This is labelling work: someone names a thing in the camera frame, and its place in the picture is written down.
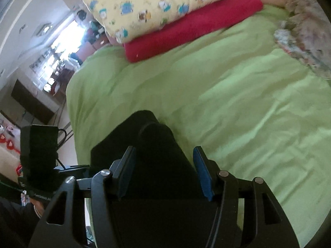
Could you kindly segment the person's left hand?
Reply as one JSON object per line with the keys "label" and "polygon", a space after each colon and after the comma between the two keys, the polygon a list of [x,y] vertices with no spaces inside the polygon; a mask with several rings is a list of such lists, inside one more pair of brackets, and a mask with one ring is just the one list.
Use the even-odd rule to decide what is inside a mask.
{"label": "person's left hand", "polygon": [[44,204],[36,199],[27,197],[26,198],[26,210],[32,216],[36,216],[39,219],[43,216],[45,208]]}

